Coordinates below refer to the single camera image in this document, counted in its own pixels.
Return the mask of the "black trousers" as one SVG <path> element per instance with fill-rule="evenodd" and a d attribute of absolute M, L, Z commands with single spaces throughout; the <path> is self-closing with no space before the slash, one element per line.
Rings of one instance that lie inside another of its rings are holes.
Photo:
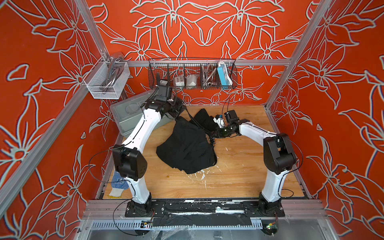
<path fill-rule="evenodd" d="M 194 118 L 208 131 L 216 130 L 217 124 L 206 109 L 200 109 Z M 157 147 L 156 154 L 171 168 L 194 174 L 217 164 L 217 155 L 207 136 L 192 120 L 177 117 L 172 134 Z"/>

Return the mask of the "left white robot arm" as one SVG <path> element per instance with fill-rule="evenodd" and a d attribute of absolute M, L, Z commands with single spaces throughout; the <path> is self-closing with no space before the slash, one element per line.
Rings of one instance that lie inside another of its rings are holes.
<path fill-rule="evenodd" d="M 146 186 L 148 162 L 143 156 L 145 145 L 156 125 L 165 115 L 176 118 L 185 110 L 183 101 L 173 94 L 173 88 L 158 85 L 140 106 L 142 117 L 129 137 L 112 148 L 115 170 L 130 186 L 132 201 L 137 208 L 148 212 L 152 196 Z"/>

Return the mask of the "black leather belt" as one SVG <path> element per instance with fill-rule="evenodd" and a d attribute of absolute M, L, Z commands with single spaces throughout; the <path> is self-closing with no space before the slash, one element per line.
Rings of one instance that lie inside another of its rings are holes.
<path fill-rule="evenodd" d="M 210 144 L 215 147 L 215 144 L 216 144 L 216 141 L 215 141 L 215 138 L 213 137 L 213 134 L 212 132 L 208 131 L 206 128 L 204 128 L 199 122 L 197 122 L 195 120 L 195 118 L 190 114 L 189 110 L 187 107 L 185 107 L 185 110 L 187 111 L 188 113 L 188 116 L 190 117 L 190 119 L 194 122 L 194 124 L 199 127 L 200 129 L 204 130 L 204 132 L 206 133 L 206 135 L 208 135 L 209 137 L 209 141 L 210 141 Z"/>

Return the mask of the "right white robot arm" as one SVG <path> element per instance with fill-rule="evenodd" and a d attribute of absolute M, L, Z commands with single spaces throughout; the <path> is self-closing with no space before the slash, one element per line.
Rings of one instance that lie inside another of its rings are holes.
<path fill-rule="evenodd" d="M 247 119 L 241 120 L 234 110 L 214 117 L 217 139 L 232 135 L 245 136 L 263 147 L 264 164 L 268 170 L 264 188 L 259 196 L 259 208 L 270 210 L 281 203 L 285 179 L 297 162 L 292 141 L 287 134 L 267 131 Z"/>

